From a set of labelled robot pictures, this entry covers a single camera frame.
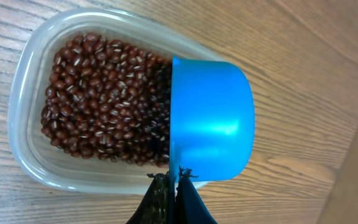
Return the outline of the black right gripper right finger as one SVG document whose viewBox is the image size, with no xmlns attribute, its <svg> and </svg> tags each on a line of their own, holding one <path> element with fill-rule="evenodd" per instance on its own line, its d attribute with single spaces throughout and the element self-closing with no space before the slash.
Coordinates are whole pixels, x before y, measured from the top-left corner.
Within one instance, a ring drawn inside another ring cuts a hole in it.
<svg viewBox="0 0 358 224">
<path fill-rule="evenodd" d="M 174 204 L 176 224 L 217 224 L 192 184 L 191 169 L 179 168 L 177 196 Z"/>
</svg>

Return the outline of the blue plastic measuring scoop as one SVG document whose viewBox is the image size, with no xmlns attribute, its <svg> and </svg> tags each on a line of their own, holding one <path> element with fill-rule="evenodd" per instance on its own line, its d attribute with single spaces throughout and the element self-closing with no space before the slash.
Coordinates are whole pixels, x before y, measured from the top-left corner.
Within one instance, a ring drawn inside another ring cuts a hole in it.
<svg viewBox="0 0 358 224">
<path fill-rule="evenodd" d="M 232 179 L 250 159 L 254 133 L 254 101 L 240 68 L 229 62 L 173 58 L 169 223 L 174 223 L 179 168 L 192 170 L 193 185 Z"/>
</svg>

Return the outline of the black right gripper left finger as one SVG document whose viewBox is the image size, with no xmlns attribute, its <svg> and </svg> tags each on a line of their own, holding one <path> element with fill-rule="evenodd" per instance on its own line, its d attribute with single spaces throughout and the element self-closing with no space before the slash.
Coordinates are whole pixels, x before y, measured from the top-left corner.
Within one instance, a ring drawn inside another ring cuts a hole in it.
<svg viewBox="0 0 358 224">
<path fill-rule="evenodd" d="M 127 224 L 166 224 L 168 220 L 169 172 L 147 174 L 152 183 Z"/>
</svg>

